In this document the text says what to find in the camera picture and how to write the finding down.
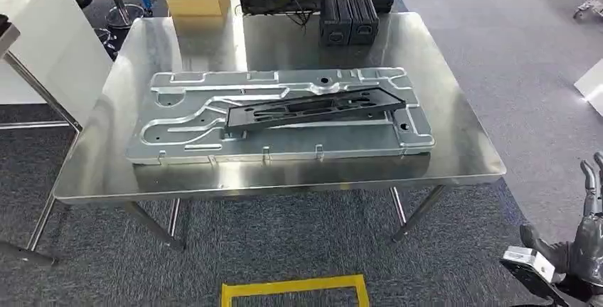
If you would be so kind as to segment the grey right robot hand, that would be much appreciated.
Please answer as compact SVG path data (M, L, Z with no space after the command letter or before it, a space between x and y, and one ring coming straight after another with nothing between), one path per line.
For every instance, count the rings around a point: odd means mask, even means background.
M530 224L520 226L520 237L525 247L543 255L558 273L602 287L602 153L595 153L593 158L598 171L588 161L580 163L586 196L574 240L549 244Z

